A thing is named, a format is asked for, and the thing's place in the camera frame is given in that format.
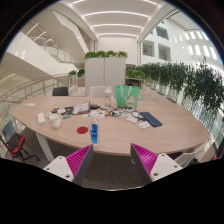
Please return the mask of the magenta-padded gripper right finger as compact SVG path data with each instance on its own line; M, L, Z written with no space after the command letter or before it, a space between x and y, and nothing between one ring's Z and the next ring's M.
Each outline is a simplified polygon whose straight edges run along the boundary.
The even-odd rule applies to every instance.
M131 144L130 153L144 185L182 169L167 154L156 154L134 143Z

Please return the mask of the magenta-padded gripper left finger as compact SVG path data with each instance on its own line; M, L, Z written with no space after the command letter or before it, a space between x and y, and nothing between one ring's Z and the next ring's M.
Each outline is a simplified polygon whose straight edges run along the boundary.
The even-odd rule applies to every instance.
M66 157L58 156L44 170L81 186L93 155L93 145L90 144Z

